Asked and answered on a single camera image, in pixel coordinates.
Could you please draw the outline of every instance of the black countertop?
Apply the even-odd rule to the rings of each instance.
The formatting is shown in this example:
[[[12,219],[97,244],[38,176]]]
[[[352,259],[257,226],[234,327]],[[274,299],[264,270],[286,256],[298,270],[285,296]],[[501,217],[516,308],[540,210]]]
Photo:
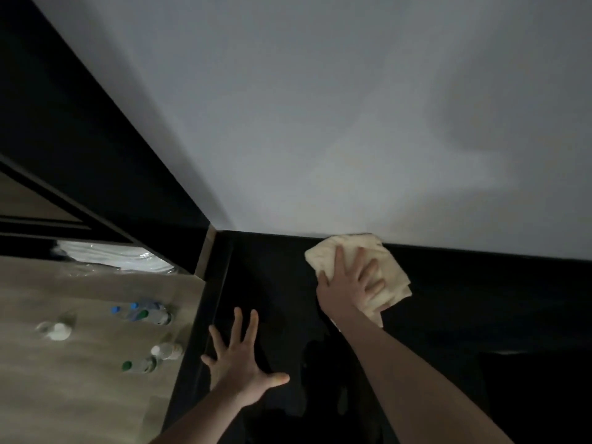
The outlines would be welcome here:
[[[240,306],[260,313],[259,365],[287,372],[291,381],[244,409],[221,442],[300,442],[311,433],[325,442],[396,442],[355,356],[318,307],[304,252],[320,240],[241,232],[223,232],[216,240],[165,427],[207,392],[199,355],[205,348],[214,355],[208,324],[228,336],[233,307]],[[484,352],[590,343],[591,263],[387,248],[409,275],[413,296],[382,313],[385,330],[485,411]]]

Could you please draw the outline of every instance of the beige cloth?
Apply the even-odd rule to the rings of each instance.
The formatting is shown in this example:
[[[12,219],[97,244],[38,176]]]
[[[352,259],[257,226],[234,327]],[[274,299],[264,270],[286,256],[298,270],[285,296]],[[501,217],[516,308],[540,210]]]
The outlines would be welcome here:
[[[358,247],[366,248],[366,264],[372,259],[378,261],[378,270],[374,273],[370,284],[384,279],[385,288],[372,298],[366,308],[362,311],[376,325],[382,327],[382,317],[380,313],[374,313],[378,307],[388,304],[395,305],[398,301],[411,296],[409,289],[409,277],[401,269],[391,253],[382,246],[382,242],[373,234],[360,235],[335,235],[321,241],[317,246],[307,250],[304,258],[310,266],[313,267],[318,275],[321,271],[329,280],[333,279],[335,272],[335,249],[338,245],[343,246],[345,265],[349,268],[356,256]]]

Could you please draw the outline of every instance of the light wood floor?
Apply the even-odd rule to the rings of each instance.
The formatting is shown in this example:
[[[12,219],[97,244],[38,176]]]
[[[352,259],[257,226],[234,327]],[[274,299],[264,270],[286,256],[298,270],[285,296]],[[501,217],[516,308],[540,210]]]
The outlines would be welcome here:
[[[0,257],[0,442],[143,444],[159,431],[180,360],[153,373],[121,372],[169,338],[186,343],[203,281],[181,275],[71,276],[69,263]],[[139,297],[172,304],[161,327],[117,320],[110,308]],[[35,326],[66,316],[64,342]]]

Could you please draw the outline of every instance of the gray wall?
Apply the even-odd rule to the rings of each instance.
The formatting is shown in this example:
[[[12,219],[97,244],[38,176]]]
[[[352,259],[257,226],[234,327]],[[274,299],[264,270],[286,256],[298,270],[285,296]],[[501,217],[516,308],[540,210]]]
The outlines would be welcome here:
[[[218,229],[592,258],[592,0],[35,0]]]

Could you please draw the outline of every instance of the finger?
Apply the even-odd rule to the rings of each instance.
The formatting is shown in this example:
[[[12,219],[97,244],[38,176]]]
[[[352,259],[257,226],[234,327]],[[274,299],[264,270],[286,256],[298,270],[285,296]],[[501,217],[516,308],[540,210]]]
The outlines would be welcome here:
[[[383,305],[379,306],[378,308],[374,309],[373,313],[381,313],[381,311],[385,311],[391,305],[388,302],[385,302]]]
[[[255,345],[255,338],[257,337],[257,327],[259,326],[259,314],[257,310],[251,310],[251,319],[249,321],[249,327],[247,333],[245,333],[245,343],[249,346]]]
[[[211,357],[208,357],[207,355],[202,355],[201,360],[203,361],[203,364],[208,366],[209,368],[216,364],[216,360],[214,360]]]
[[[281,385],[285,385],[290,381],[290,376],[285,372],[275,372],[273,374],[267,374],[267,387],[275,388]]]
[[[378,282],[373,283],[372,285],[366,288],[366,294],[369,297],[374,297],[382,290],[384,290],[385,286],[387,286],[387,283],[384,281],[384,279],[380,279]]]
[[[370,263],[368,263],[367,267],[364,268],[362,271],[362,275],[360,275],[360,283],[362,286],[366,286],[370,281],[370,278],[374,276],[374,273],[378,270],[378,260],[372,259]]]
[[[210,330],[210,335],[212,337],[212,343],[214,343],[214,349],[216,350],[216,357],[220,358],[226,352],[226,344],[224,344],[224,340],[222,336],[220,336],[220,332],[215,325],[211,325],[208,327]]]
[[[230,332],[229,347],[235,346],[241,342],[241,329],[243,328],[243,312],[235,306],[234,307],[234,324],[232,324],[232,331]]]
[[[329,286],[329,279],[327,278],[325,271],[319,273],[317,280],[319,281],[319,286]]]
[[[335,274],[345,274],[345,261],[343,259],[343,246],[335,249]]]
[[[364,258],[366,257],[366,250],[363,247],[359,247],[356,252],[356,258],[353,260],[353,264],[349,269],[349,273],[356,277],[356,280],[360,278],[360,274],[364,269]]]

